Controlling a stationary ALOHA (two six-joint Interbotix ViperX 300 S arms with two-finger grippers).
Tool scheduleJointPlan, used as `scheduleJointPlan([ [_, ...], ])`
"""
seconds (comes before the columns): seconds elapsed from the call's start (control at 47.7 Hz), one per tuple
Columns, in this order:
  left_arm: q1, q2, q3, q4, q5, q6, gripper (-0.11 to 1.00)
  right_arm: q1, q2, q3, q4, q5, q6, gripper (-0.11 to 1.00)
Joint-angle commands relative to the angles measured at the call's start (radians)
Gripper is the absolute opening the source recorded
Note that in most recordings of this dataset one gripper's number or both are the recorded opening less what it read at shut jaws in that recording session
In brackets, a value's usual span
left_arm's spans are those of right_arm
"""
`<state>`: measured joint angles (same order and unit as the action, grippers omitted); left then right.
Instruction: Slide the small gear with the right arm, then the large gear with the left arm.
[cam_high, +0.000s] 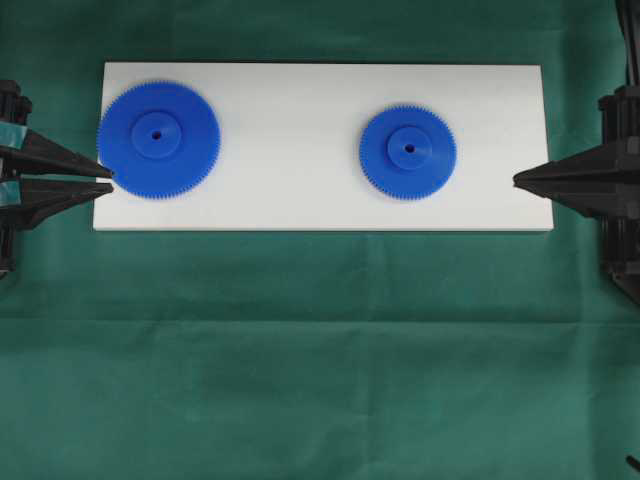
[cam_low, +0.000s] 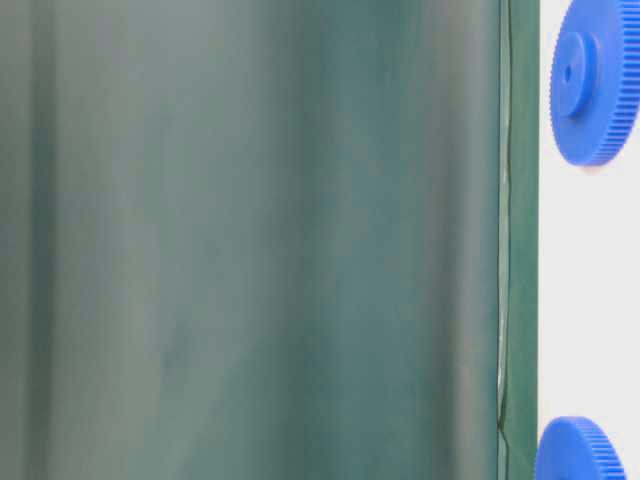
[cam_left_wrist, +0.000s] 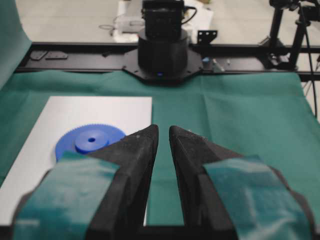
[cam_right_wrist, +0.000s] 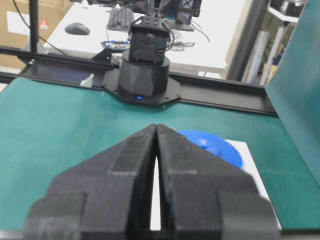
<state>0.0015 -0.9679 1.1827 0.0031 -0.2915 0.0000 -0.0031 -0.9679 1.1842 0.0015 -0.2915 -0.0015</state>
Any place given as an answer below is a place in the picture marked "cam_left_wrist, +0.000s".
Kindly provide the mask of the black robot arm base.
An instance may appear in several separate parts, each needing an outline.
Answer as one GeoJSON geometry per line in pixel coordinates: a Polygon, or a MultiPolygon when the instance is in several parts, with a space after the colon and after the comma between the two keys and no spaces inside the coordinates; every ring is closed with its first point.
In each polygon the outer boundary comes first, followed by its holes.
{"type": "Polygon", "coordinates": [[[144,28],[137,49],[124,54],[123,71],[145,83],[177,84],[203,69],[199,53],[189,47],[182,0],[144,0],[144,28]]]}

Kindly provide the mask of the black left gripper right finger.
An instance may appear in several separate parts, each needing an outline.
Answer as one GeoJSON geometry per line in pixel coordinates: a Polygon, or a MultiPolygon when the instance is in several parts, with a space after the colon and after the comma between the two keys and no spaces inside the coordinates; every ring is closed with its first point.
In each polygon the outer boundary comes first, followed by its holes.
{"type": "Polygon", "coordinates": [[[303,195],[257,155],[243,156],[178,126],[169,129],[184,224],[203,240],[313,240],[303,195]]]}

